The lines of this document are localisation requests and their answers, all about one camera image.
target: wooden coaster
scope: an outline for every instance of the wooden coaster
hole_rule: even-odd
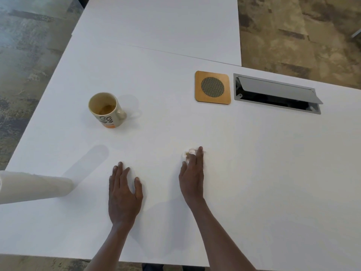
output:
[[[231,92],[228,75],[197,71],[195,98],[199,102],[230,104]]]

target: forearm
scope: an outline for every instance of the forearm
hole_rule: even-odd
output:
[[[106,241],[85,270],[114,271],[130,229],[131,225],[113,225]]]
[[[212,271],[254,271],[255,268],[243,255],[227,232],[214,218],[205,200],[190,206],[202,235]]]

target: person's left hand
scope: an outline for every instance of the person's left hand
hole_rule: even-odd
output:
[[[134,179],[135,193],[128,186],[127,175],[130,168],[123,170],[123,163],[113,167],[109,177],[109,217],[113,225],[133,226],[143,200],[142,184],[139,178]]]

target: metal flap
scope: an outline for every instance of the metal flap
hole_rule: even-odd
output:
[[[282,97],[292,100],[305,101],[308,103],[323,104],[323,102],[316,96],[315,91],[311,88],[302,88],[290,84],[287,85],[241,76],[238,76],[237,78],[239,79],[242,88],[245,91]]]

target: paper towel roll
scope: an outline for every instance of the paper towel roll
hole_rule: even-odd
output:
[[[0,171],[0,204],[62,197],[73,189],[68,178]]]

